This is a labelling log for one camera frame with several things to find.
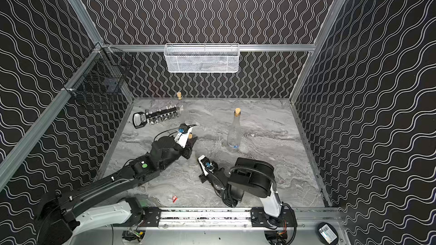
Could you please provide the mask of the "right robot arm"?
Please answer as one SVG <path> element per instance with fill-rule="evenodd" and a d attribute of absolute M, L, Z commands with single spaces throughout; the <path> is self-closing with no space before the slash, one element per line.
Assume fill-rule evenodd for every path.
<path fill-rule="evenodd" d="M 252 226 L 279 230 L 282 235 L 288 228 L 297 228 L 294 210 L 280 200 L 274 167 L 267 162 L 238 158 L 229 170 L 206 156 L 198 158 L 202 169 L 199 179 L 209 182 L 215 193 L 229 208 L 236 208 L 245 194 L 260 199 L 262 207 L 250 210 Z"/>

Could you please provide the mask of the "clear bottle with orange label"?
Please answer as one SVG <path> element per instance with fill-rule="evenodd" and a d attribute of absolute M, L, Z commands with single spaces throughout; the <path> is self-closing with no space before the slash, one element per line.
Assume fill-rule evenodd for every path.
<path fill-rule="evenodd" d="M 195 145 L 197 140 L 198 140 L 198 137 L 194 136 L 192 133 L 190 133 L 188 135 L 188 140 L 187 140 L 187 143 L 186 143 L 186 146 L 188 148 L 188 158 L 191 157 L 192 152 L 193 152 L 193 147 L 194 147 L 194 145 Z"/>

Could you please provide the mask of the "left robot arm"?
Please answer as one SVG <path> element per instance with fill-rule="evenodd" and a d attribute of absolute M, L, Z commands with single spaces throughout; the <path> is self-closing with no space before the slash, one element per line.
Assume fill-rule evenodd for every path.
<path fill-rule="evenodd" d="M 121 192 L 141 186 L 157 177 L 180 157 L 189 159 L 196 137 L 188 136 L 184 146 L 173 136 L 152 143 L 150 152 L 129 160 L 117 172 L 72 191 L 43 194 L 34 219 L 39 245 L 60 245 L 79 228 L 79 216 Z"/>

